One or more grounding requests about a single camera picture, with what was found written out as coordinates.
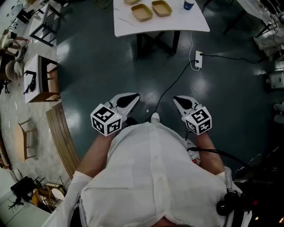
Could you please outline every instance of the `dark floor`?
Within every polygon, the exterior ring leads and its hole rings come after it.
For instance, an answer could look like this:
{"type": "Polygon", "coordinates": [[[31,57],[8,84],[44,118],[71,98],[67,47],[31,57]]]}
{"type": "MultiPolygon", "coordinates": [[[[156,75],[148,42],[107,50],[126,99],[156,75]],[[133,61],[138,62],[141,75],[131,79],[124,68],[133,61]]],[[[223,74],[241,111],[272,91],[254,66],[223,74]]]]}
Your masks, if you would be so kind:
{"type": "MultiPolygon", "coordinates": [[[[199,7],[204,0],[197,0],[199,7]]],[[[211,32],[192,32],[193,52],[260,59],[252,36],[263,27],[253,16],[246,15],[226,36],[222,32],[241,11],[234,2],[215,0],[204,11],[211,32]]],[[[182,31],[175,56],[159,47],[142,59],[136,57],[136,36],[116,38],[113,5],[100,8],[92,0],[71,4],[57,38],[61,98],[74,144],[82,158],[97,132],[91,126],[90,113],[99,103],[125,92],[138,92],[141,101],[132,117],[138,122],[154,110],[163,91],[179,76],[190,50],[189,31],[182,31]]],[[[170,43],[173,33],[163,39],[170,43]]],[[[279,68],[275,62],[251,64],[220,58],[204,58],[203,68],[189,67],[181,79],[163,97],[158,107],[161,122],[185,135],[172,101],[175,95],[188,95],[205,105],[212,115],[210,136],[218,149],[249,162],[270,149],[272,104],[281,101],[281,93],[266,93],[264,72],[279,68]]],[[[223,159],[235,171],[234,161],[223,159]]]]}

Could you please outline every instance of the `white box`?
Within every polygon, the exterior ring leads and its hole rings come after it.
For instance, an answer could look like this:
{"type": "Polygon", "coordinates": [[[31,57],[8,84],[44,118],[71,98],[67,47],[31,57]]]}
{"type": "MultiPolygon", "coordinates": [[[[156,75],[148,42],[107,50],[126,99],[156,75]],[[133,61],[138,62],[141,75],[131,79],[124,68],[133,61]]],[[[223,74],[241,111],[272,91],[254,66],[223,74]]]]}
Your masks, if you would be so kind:
{"type": "Polygon", "coordinates": [[[91,122],[93,128],[104,136],[122,128],[122,116],[103,104],[99,104],[91,113],[91,122]]]}
{"type": "Polygon", "coordinates": [[[197,135],[212,128],[212,118],[205,106],[185,116],[184,119],[186,127],[197,135]]]}

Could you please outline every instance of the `white shirt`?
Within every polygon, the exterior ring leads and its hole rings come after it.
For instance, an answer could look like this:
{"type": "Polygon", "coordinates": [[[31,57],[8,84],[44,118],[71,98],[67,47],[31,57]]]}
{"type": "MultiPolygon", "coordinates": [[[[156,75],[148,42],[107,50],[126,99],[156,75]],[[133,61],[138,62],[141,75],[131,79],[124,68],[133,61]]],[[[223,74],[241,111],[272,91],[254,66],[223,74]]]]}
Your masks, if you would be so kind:
{"type": "Polygon", "coordinates": [[[89,227],[151,227],[162,217],[194,227],[224,225],[216,211],[226,194],[224,174],[200,168],[186,149],[185,140],[162,124],[124,129],[112,141],[103,171],[94,179],[75,173],[61,226],[69,226],[79,195],[89,227]]]}

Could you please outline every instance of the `white table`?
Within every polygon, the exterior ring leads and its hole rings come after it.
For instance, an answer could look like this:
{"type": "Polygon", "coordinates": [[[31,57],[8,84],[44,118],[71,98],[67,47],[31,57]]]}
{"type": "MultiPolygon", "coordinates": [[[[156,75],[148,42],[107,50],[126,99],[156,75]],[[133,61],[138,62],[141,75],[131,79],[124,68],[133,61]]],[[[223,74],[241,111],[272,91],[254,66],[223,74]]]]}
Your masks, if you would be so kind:
{"type": "Polygon", "coordinates": [[[57,92],[49,92],[48,88],[48,71],[47,65],[57,65],[57,62],[44,58],[36,54],[24,67],[24,91],[32,81],[33,74],[35,73],[35,89],[33,92],[28,90],[25,96],[25,103],[29,102],[52,102],[57,100],[47,100],[52,95],[60,95],[57,92]]]}
{"type": "Polygon", "coordinates": [[[29,36],[52,47],[53,45],[51,44],[51,42],[56,39],[57,34],[53,29],[53,25],[59,18],[60,13],[48,3],[36,12],[32,20],[29,36]],[[46,41],[45,38],[49,34],[52,34],[52,37],[50,37],[49,41],[46,41]]]}
{"type": "Polygon", "coordinates": [[[152,9],[152,0],[141,0],[138,4],[148,6],[153,11],[153,18],[145,22],[139,22],[132,15],[132,6],[125,4],[123,0],[114,0],[114,34],[116,37],[137,34],[138,57],[141,57],[139,52],[141,52],[140,43],[142,43],[142,36],[146,37],[150,42],[157,42],[160,46],[166,47],[165,43],[158,41],[163,33],[160,33],[159,37],[153,39],[144,34],[146,32],[175,31],[173,46],[167,48],[168,52],[175,54],[180,31],[210,31],[197,3],[190,10],[186,10],[183,8],[183,0],[165,1],[172,8],[173,12],[170,16],[159,17],[152,9]]]}
{"type": "MultiPolygon", "coordinates": [[[[30,61],[27,63],[24,67],[24,72],[32,71],[36,73],[36,78],[35,78],[35,90],[33,92],[28,92],[25,94],[25,102],[28,103],[31,100],[33,100],[38,94],[39,94],[39,55],[36,54],[30,61]]],[[[32,81],[32,74],[24,74],[24,91],[27,89],[28,85],[32,81]]]]}

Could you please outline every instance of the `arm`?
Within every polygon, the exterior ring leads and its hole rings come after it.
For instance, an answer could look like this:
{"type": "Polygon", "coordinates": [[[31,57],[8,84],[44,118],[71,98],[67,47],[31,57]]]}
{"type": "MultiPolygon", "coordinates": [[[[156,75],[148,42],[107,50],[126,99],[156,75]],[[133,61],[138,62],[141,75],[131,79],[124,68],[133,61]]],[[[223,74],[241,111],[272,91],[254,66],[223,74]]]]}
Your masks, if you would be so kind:
{"type": "MultiPolygon", "coordinates": [[[[196,145],[201,149],[215,149],[207,133],[196,136],[196,145]]],[[[225,171],[224,164],[222,162],[222,159],[220,158],[220,155],[207,151],[200,151],[199,154],[201,159],[201,168],[214,175],[225,171]]]]}
{"type": "Polygon", "coordinates": [[[20,48],[21,45],[14,39],[14,43],[18,45],[18,47],[20,48]]]}
{"type": "Polygon", "coordinates": [[[82,159],[77,171],[92,178],[99,174],[107,164],[107,153],[114,137],[115,133],[107,137],[99,134],[82,159]]]}
{"type": "Polygon", "coordinates": [[[3,49],[5,54],[11,55],[11,56],[15,56],[15,54],[13,54],[12,52],[8,51],[6,48],[3,49]]]}

